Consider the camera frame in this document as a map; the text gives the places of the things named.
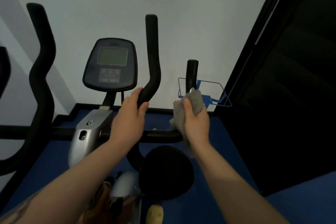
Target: tattoo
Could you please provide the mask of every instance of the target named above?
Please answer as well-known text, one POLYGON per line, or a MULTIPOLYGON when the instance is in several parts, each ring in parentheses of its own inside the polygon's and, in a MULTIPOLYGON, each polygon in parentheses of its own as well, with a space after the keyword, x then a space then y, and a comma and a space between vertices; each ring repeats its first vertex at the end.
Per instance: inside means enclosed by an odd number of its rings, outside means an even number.
POLYGON ((4 216, 0 218, 0 224, 14 224, 18 222, 27 209, 29 208, 29 205, 31 201, 42 191, 39 190, 38 192, 34 193, 26 201, 23 201, 21 204, 19 204, 17 207, 10 210, 8 213, 6 213, 4 216))

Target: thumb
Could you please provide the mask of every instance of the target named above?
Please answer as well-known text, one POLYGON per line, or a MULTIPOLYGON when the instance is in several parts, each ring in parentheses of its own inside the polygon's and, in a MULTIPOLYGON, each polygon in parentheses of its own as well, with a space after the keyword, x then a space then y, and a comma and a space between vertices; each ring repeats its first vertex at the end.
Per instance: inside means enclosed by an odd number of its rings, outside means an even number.
POLYGON ((143 102, 141 106, 139 107, 138 117, 145 118, 145 114, 146 114, 148 107, 149 107, 149 103, 143 102))
POLYGON ((195 117, 193 108, 191 107, 190 100, 188 98, 185 98, 183 100, 183 106, 184 106, 184 111, 185 111, 185 117, 186 118, 191 118, 195 117))

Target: person's right hand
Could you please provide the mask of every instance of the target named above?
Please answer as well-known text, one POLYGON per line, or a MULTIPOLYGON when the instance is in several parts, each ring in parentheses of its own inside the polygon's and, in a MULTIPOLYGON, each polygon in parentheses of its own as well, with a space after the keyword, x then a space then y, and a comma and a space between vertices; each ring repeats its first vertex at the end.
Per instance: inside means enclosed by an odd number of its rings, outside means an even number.
POLYGON ((202 111, 195 116, 191 107, 190 100, 183 100, 185 111, 184 131, 192 147, 196 150, 198 147, 209 145, 209 115, 205 106, 202 111))

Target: person's left hand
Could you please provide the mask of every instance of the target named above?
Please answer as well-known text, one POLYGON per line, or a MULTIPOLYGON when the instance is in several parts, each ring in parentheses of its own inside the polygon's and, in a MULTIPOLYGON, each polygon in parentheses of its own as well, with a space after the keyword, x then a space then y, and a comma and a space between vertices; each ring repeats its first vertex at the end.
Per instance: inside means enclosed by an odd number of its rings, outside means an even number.
POLYGON ((112 122, 109 141, 121 140, 132 147, 144 132, 145 113, 149 106, 144 102, 138 110, 137 101, 142 88, 137 88, 130 97, 124 99, 121 108, 112 122))

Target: yellow object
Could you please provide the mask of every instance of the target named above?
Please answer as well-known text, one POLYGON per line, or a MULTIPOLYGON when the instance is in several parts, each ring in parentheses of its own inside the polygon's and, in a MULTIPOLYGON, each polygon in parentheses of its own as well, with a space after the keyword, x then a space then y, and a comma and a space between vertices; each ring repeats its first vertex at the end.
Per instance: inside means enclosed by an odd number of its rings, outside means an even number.
POLYGON ((152 205, 149 207, 146 224, 162 224, 163 222, 163 208, 161 205, 152 205))

